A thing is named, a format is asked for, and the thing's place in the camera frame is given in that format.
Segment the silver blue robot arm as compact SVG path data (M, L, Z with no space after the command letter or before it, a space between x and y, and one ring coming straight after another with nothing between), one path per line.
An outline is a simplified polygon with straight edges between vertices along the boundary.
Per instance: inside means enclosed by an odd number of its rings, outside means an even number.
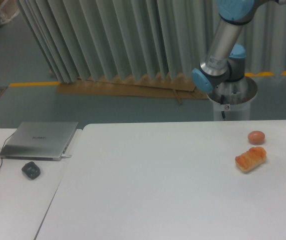
M286 72L286 0L218 0L215 2L219 22L210 47L198 67L191 72L195 87L210 92L223 82L242 79L246 71L254 75ZM245 48L237 44L243 28L251 21L248 38L249 66L245 65Z

